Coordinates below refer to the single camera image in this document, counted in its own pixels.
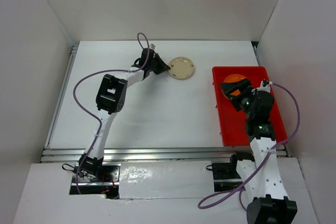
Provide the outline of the orange plate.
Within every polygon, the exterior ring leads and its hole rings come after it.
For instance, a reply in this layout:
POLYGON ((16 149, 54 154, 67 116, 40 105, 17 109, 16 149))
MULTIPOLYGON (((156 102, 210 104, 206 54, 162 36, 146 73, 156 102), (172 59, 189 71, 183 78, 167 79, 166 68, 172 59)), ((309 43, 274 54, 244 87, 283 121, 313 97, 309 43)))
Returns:
POLYGON ((247 78, 241 74, 230 74, 220 84, 222 93, 227 99, 239 96, 247 86, 249 86, 247 78))

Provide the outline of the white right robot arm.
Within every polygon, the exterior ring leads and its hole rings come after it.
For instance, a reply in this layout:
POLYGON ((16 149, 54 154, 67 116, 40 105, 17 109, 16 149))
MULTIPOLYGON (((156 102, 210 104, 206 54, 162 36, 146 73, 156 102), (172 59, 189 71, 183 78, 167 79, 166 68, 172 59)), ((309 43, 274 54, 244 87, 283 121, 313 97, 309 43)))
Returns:
POLYGON ((263 80, 254 88, 249 79, 231 74, 220 84, 234 109, 246 115, 246 133, 254 160, 237 159, 229 173, 241 177, 247 193, 248 223, 292 223, 298 208, 289 199, 277 163, 276 136, 270 114, 275 103, 271 82, 263 80))

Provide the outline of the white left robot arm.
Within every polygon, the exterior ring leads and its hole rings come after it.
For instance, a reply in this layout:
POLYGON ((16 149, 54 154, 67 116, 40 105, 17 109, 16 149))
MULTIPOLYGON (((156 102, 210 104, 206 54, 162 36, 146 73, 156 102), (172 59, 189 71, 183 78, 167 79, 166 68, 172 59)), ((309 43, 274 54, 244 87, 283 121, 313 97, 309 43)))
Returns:
POLYGON ((106 141, 114 118, 120 112, 125 103, 127 88, 143 81, 151 72, 161 74, 170 70, 159 54, 155 52, 155 46, 150 44, 142 50, 141 57, 131 66, 130 70, 121 71, 116 75, 108 74, 102 78, 101 85, 96 96, 98 112, 93 114, 81 104, 81 109, 98 120, 98 127, 94 131, 91 144, 85 149, 79 159, 76 176, 86 176, 91 181, 99 181, 103 177, 103 157, 106 141))

